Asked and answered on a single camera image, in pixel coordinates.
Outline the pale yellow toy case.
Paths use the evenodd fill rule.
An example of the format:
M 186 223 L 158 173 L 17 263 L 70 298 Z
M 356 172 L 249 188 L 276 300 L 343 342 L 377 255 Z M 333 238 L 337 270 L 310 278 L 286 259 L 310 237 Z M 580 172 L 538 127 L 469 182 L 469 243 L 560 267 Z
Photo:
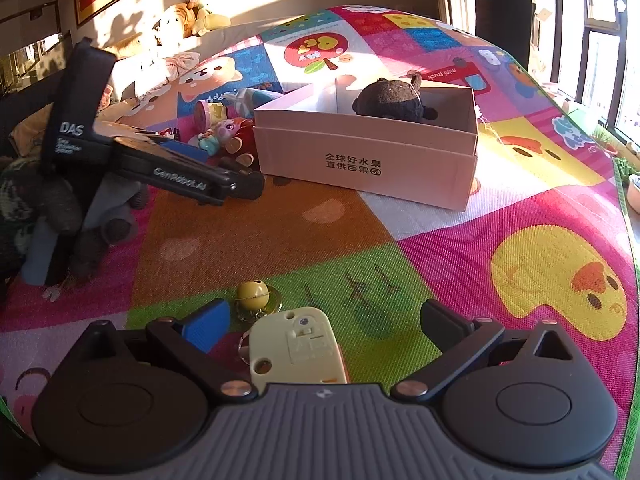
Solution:
M 329 318 L 302 307 L 266 315 L 248 333 L 248 367 L 264 393 L 272 384 L 347 384 L 348 374 Z

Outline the yellow plush toy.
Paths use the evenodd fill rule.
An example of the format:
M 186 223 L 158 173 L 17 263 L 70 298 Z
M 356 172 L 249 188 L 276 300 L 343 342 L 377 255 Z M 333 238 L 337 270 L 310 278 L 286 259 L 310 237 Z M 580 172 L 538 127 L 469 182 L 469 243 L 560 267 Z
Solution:
M 228 16 L 212 12 L 202 0 L 186 0 L 186 6 L 194 17 L 191 24 L 192 36 L 201 37 L 215 29 L 231 25 L 231 20 Z

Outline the yellow bell keychain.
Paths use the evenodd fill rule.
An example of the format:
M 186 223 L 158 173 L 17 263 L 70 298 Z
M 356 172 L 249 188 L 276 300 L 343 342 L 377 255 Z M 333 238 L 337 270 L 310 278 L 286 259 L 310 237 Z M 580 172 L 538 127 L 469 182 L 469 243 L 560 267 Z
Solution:
M 241 322 L 255 323 L 266 315 L 279 312 L 282 296 L 264 281 L 246 281 L 236 288 L 234 308 Z

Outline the dark brown plush toy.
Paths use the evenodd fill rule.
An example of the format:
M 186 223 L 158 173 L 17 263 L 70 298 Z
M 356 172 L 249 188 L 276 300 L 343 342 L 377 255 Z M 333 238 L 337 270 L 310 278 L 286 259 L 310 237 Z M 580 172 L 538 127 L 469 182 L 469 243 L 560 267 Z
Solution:
M 409 81 L 378 78 L 360 91 L 352 102 L 352 110 L 356 115 L 417 124 L 424 120 L 435 120 L 438 117 L 437 110 L 422 102 L 421 84 L 420 73 L 409 74 Z

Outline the tiger plush toy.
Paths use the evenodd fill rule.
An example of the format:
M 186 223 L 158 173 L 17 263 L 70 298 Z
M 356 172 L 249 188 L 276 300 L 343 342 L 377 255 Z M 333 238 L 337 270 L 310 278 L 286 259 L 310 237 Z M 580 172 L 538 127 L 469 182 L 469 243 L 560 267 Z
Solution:
M 186 3 L 167 8 L 155 26 L 155 38 L 160 47 L 177 50 L 183 40 L 192 35 L 195 14 Z

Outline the colourful cartoon play mat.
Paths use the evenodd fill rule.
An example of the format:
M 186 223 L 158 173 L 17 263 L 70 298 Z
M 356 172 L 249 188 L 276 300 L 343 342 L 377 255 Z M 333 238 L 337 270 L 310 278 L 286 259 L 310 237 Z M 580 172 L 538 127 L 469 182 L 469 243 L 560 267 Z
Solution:
M 140 328 L 262 278 L 286 308 L 329 317 L 350 378 L 390 385 L 437 356 L 418 313 L 434 297 L 511 328 L 564 325 L 617 406 L 603 465 L 627 478 L 639 423 L 638 286 L 611 159 L 498 47 L 374 6 L 337 6 L 247 34 L 207 36 L 201 64 L 148 93 L 128 125 L 195 138 L 194 110 L 244 88 L 341 75 L 471 87 L 477 166 L 464 211 L 270 177 L 259 200 L 207 206 L 153 191 L 138 234 L 94 278 L 55 292 L 15 282 L 1 312 L 1 394 L 19 422 L 85 326 Z

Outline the pink cardboard box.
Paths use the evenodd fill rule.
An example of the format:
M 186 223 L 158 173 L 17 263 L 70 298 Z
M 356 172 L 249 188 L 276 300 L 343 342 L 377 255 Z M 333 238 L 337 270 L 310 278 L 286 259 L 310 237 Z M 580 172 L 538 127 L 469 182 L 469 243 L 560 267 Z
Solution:
M 254 137 L 260 170 L 465 210 L 477 164 L 472 89 L 425 81 L 422 102 L 435 118 L 403 122 L 356 114 L 352 103 L 365 85 L 343 75 L 258 107 Z

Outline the pink yellow toy cup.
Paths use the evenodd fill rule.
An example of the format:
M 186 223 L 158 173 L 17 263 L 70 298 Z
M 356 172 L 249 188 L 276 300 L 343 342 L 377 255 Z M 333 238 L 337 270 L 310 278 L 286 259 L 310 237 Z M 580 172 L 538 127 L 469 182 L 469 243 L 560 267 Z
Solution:
M 227 107 L 221 102 L 198 100 L 193 111 L 194 124 L 199 132 L 213 129 L 228 119 Z

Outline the pink pig figurine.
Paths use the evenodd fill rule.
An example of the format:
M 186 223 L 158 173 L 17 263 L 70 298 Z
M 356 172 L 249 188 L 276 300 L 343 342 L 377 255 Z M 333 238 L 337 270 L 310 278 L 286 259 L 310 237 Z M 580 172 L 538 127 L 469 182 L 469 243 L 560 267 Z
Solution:
M 246 120 L 239 117 L 217 122 L 212 128 L 198 135 L 198 147 L 209 156 L 216 155 L 245 123 Z

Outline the pink crumpled cloth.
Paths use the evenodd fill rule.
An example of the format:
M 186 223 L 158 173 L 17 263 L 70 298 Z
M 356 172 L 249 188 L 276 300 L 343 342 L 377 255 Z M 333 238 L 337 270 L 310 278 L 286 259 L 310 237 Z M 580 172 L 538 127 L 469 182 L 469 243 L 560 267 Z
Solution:
M 174 81 L 189 70 L 193 70 L 200 62 L 201 55 L 198 52 L 179 52 L 169 58 L 164 58 L 165 79 L 167 82 Z

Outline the blue white toy airplane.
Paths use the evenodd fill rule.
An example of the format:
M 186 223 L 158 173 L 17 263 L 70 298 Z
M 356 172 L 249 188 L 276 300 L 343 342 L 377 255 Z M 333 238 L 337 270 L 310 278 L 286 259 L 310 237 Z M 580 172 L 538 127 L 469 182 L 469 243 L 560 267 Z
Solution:
M 236 89 L 224 92 L 222 98 L 235 110 L 235 113 L 246 119 L 253 119 L 255 110 L 271 101 L 280 99 L 281 92 L 264 89 Z

